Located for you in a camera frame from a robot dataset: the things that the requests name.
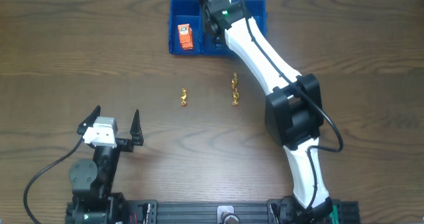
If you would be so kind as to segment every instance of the gold object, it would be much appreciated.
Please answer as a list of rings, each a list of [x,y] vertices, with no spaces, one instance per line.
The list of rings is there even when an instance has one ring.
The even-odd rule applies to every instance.
[[[186,88],[181,88],[181,90],[182,90],[182,94],[180,95],[180,98],[181,98],[181,106],[182,107],[185,107],[185,106],[187,106],[187,89]]]
[[[237,92],[237,88],[235,88],[234,92],[233,92],[233,106],[237,106],[239,104],[239,99],[240,99],[240,95]]]
[[[234,73],[234,78],[231,80],[231,88],[235,89],[238,82],[239,79],[237,78],[237,73]]]

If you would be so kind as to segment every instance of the wire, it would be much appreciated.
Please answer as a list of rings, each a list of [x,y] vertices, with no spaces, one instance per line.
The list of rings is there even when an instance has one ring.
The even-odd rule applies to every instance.
[[[35,216],[31,212],[31,210],[29,209],[29,206],[28,206],[28,192],[29,192],[29,188],[35,182],[35,180],[37,180],[37,178],[39,178],[41,176],[41,174],[43,174],[46,171],[48,171],[49,169],[53,168],[55,165],[57,165],[61,161],[65,160],[67,157],[71,156],[71,154],[73,154],[77,150],[77,148],[80,146],[80,144],[82,143],[82,140],[83,139],[81,137],[80,140],[77,142],[77,145],[75,145],[75,147],[71,151],[69,151],[69,153],[65,154],[65,156],[63,156],[63,157],[59,158],[58,160],[54,161],[49,166],[43,168],[41,171],[39,171],[37,174],[35,174],[35,176],[32,177],[32,179],[29,181],[28,185],[26,185],[26,188],[25,188],[25,191],[24,191],[24,207],[25,207],[26,213],[31,218],[31,220],[34,221],[34,223],[41,224],[41,222],[39,222],[35,218]]]
[[[244,19],[246,19],[247,30],[249,32],[249,35],[252,37],[253,43],[255,43],[255,45],[258,47],[258,49],[261,51],[261,53],[266,57],[266,59],[271,63],[271,65],[274,67],[274,69],[277,70],[277,72],[279,73],[279,75],[281,75],[281,77],[284,78],[289,83],[289,85],[292,88],[295,89],[295,92],[297,93],[297,96],[300,96],[302,99],[306,100],[308,102],[308,104],[310,106],[312,106],[312,108],[314,108],[314,110],[316,110],[316,112],[318,112],[318,114],[320,114],[328,122],[328,124],[334,130],[334,133],[337,136],[337,140],[339,141],[339,149],[328,148],[328,147],[318,146],[318,145],[312,145],[312,146],[310,146],[307,149],[307,157],[309,159],[309,162],[311,163],[312,174],[313,174],[313,182],[314,182],[313,195],[312,195],[311,202],[305,208],[305,211],[304,211],[304,213],[307,213],[309,211],[309,209],[311,209],[312,204],[315,201],[315,197],[317,195],[317,185],[318,185],[317,184],[317,173],[315,171],[315,166],[313,165],[312,156],[311,156],[311,149],[312,148],[316,148],[316,149],[319,149],[319,150],[324,150],[324,151],[328,151],[328,152],[336,152],[336,153],[338,153],[338,152],[340,152],[343,149],[343,139],[342,139],[342,136],[340,134],[340,131],[337,129],[337,127],[334,124],[333,120],[331,120],[331,118],[307,94],[305,94],[292,81],[290,81],[290,79],[287,78],[287,76],[277,67],[277,65],[275,65],[275,63],[271,60],[271,58],[264,51],[264,49],[262,49],[262,47],[256,41],[256,39],[255,39],[255,37],[254,37],[254,35],[252,33],[252,30],[250,29],[248,17],[246,16],[247,15],[247,8],[246,8],[246,5],[244,4],[244,0],[240,0],[240,2],[241,2],[242,9],[243,9]]]

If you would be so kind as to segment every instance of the orange tic tac box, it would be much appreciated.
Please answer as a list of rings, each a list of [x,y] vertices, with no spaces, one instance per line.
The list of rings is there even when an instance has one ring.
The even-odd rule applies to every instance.
[[[183,50],[193,49],[193,33],[189,24],[178,25],[178,36]]]

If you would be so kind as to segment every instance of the blue container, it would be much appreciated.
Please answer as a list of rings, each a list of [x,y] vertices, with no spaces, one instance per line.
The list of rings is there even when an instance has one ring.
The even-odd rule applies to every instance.
[[[266,2],[265,0],[245,0],[247,9],[258,23],[262,34],[266,37]],[[183,50],[178,36],[178,25],[190,24],[193,30],[194,48]],[[171,0],[169,41],[170,54],[175,55],[232,55],[224,44],[213,44],[212,36],[203,33],[201,24],[201,7],[197,0]]]

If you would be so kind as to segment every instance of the wooden surface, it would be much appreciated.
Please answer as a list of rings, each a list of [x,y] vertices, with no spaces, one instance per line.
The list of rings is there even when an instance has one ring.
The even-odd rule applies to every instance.
[[[358,200],[363,223],[424,216],[424,0],[267,0],[268,38],[321,83],[345,139],[320,152],[333,198]],[[264,201],[292,194],[284,151],[264,129],[264,94],[235,59],[168,54],[169,0],[0,0],[0,219],[30,223],[23,190],[67,153],[97,104],[145,146],[123,153],[114,191],[158,201]],[[240,106],[231,107],[232,72]],[[188,107],[180,107],[180,89]],[[325,125],[322,144],[335,146]],[[68,170],[45,173],[29,205],[63,223]]]

